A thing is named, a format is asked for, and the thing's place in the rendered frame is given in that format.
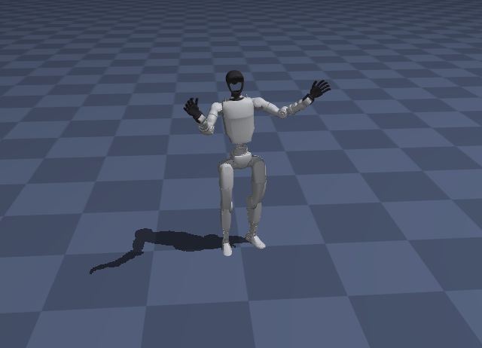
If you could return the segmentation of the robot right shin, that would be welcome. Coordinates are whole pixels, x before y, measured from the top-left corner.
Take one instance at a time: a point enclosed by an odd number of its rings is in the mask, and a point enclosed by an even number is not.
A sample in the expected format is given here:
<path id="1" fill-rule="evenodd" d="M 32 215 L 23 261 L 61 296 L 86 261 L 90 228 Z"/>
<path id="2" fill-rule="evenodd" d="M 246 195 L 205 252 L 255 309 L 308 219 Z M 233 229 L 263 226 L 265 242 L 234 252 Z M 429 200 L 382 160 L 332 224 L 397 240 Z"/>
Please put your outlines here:
<path id="1" fill-rule="evenodd" d="M 225 240 L 227 240 L 228 244 L 229 244 L 230 224 L 231 224 L 231 214 L 229 212 L 229 209 L 224 209 L 224 211 L 222 211 L 221 209 L 221 228 L 223 230 L 223 240 L 224 240 L 224 243 L 225 243 Z"/>

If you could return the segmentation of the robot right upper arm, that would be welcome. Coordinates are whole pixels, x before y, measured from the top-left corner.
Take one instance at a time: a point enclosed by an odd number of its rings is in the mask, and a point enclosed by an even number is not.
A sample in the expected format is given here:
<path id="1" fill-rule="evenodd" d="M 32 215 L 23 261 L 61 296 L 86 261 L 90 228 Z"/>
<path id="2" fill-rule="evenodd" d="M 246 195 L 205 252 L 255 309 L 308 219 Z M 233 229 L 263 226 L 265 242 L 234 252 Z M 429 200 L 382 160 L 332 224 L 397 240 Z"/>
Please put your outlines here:
<path id="1" fill-rule="evenodd" d="M 204 135 L 212 135 L 214 133 L 215 129 L 215 123 L 218 119 L 218 116 L 222 113 L 222 108 L 223 104 L 222 102 L 215 102 L 212 104 L 212 107 L 209 110 L 209 113 L 207 115 L 207 122 L 209 123 L 209 130 L 205 133 L 202 133 Z"/>

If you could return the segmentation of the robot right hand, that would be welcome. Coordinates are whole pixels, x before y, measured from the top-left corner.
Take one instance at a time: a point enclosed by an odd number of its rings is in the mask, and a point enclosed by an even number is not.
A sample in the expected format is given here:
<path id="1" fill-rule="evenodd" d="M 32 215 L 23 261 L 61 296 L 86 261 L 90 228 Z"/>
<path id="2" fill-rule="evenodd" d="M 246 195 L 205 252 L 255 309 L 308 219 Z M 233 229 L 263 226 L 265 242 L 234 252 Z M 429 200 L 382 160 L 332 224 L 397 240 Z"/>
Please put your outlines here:
<path id="1" fill-rule="evenodd" d="M 200 124 L 200 122 L 198 121 L 198 118 L 203 114 L 201 111 L 199 111 L 199 107 L 197 107 L 197 102 L 198 102 L 198 98 L 196 98 L 195 100 L 195 103 L 193 101 L 194 98 L 190 98 L 190 100 L 187 101 L 187 103 L 185 104 L 185 106 L 187 108 L 184 107 L 184 110 L 191 116 L 193 116 L 194 120 Z M 203 114 L 204 115 L 204 114 Z"/>

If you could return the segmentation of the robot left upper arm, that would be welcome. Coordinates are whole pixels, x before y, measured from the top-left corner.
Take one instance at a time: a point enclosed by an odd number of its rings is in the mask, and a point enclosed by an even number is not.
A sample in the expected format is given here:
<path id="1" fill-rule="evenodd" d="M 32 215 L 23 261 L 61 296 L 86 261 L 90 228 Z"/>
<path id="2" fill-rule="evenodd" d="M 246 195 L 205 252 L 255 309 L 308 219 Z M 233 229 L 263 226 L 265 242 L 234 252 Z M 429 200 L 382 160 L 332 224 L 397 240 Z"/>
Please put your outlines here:
<path id="1" fill-rule="evenodd" d="M 261 97 L 252 98 L 252 101 L 254 104 L 254 110 L 256 111 L 264 110 L 265 112 L 275 115 L 281 119 L 287 118 L 290 114 L 288 107 L 283 106 L 281 108 L 277 108 L 274 104 L 265 101 Z"/>

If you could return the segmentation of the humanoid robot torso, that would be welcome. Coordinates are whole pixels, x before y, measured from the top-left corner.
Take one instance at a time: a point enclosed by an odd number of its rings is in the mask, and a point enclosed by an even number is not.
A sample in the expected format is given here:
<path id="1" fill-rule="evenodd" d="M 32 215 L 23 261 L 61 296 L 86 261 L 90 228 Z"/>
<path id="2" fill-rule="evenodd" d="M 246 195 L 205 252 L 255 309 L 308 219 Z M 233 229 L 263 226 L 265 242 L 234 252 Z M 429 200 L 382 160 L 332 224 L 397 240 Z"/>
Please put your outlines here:
<path id="1" fill-rule="evenodd" d="M 254 104 L 250 97 L 240 96 L 240 101 L 222 100 L 222 118 L 224 131 L 235 148 L 230 151 L 233 169 L 245 169 L 252 165 L 252 154 L 248 146 L 243 144 L 252 140 L 255 130 Z"/>

